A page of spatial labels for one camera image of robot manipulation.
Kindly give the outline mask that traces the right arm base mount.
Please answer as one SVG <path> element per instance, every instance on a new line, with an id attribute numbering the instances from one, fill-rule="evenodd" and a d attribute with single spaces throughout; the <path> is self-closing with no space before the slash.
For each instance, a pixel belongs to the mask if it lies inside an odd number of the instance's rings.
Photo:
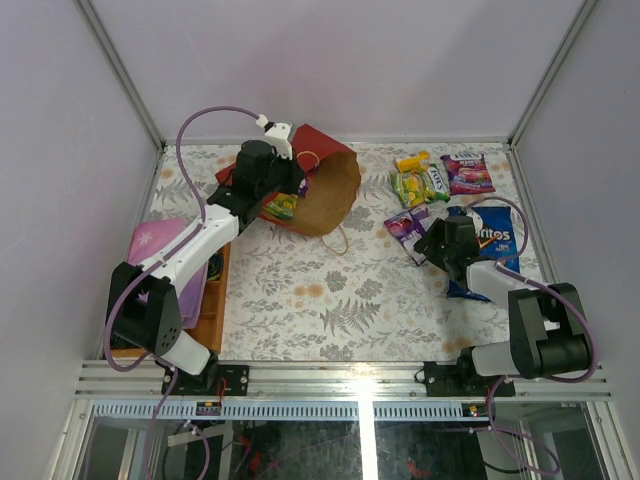
<path id="1" fill-rule="evenodd" d="M 486 398 L 500 378 L 479 375 L 466 360 L 456 364 L 424 362 L 422 372 L 426 394 L 436 398 Z"/>

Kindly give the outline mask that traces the red paper bag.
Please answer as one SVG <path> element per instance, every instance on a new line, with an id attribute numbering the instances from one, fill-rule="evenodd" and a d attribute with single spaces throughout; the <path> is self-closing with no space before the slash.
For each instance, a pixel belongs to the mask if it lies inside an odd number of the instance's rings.
<path id="1" fill-rule="evenodd" d="M 264 211 L 264 206 L 277 194 L 254 200 L 233 190 L 236 156 L 231 166 L 216 174 L 218 187 L 206 204 L 227 209 L 238 219 L 240 232 L 260 218 L 307 237 L 331 233 L 350 212 L 361 185 L 357 154 L 307 124 L 295 128 L 291 144 L 293 159 L 304 170 L 304 180 L 309 185 L 305 197 L 296 193 L 297 206 L 292 219 L 278 219 Z"/>

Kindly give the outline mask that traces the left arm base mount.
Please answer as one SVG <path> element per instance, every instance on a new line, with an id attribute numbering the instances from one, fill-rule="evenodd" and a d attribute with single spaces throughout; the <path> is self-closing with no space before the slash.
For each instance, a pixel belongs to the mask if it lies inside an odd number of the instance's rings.
<path id="1" fill-rule="evenodd" d="M 178 371 L 178 380 L 170 395 L 240 397 L 248 393 L 250 367 L 239 364 L 215 363 L 199 375 Z"/>

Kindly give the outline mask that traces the yellow snack bag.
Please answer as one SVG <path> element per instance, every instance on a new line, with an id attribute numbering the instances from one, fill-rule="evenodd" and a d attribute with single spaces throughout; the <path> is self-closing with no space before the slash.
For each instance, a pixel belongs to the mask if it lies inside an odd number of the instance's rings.
<path id="1" fill-rule="evenodd" d="M 418 169 L 426 169 L 431 160 L 431 155 L 427 151 L 405 158 L 396 158 L 395 166 L 399 173 L 407 173 Z"/>

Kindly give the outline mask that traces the blue silver chips bag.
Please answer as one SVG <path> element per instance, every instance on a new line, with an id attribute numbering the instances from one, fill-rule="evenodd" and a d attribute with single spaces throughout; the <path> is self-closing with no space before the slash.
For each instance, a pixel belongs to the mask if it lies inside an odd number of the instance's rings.
<path id="1" fill-rule="evenodd" d="M 449 216 L 464 215 L 462 207 L 452 206 L 447 208 Z M 518 246 L 512 222 L 511 207 L 488 206 L 473 207 L 474 220 L 480 219 L 482 226 L 476 233 L 481 256 L 492 260 L 500 260 L 507 268 L 520 273 Z M 463 298 L 481 302 L 490 302 L 490 299 L 467 290 L 454 281 L 449 281 L 448 298 Z"/>

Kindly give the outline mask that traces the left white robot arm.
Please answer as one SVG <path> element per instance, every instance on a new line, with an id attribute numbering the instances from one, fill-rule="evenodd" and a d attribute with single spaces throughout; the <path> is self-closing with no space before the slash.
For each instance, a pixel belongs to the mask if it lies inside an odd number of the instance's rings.
<path id="1" fill-rule="evenodd" d="M 166 247 L 112 273 L 105 335 L 118 335 L 184 372 L 197 394 L 212 392 L 218 369 L 212 352 L 185 332 L 179 297 L 191 278 L 238 237 L 279 193 L 295 193 L 305 178 L 287 140 L 248 140 L 226 182 L 201 201 L 200 216 Z"/>

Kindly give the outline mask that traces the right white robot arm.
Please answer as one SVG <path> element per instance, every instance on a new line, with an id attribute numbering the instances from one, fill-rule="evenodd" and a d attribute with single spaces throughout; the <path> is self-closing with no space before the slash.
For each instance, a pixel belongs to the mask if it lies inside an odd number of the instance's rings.
<path id="1" fill-rule="evenodd" d="M 482 256 L 466 215 L 434 220 L 414 249 L 450 281 L 508 313 L 508 340 L 460 354 L 455 378 L 463 392 L 478 394 L 498 376 L 563 383 L 593 376 L 598 351 L 573 285 L 541 283 Z"/>

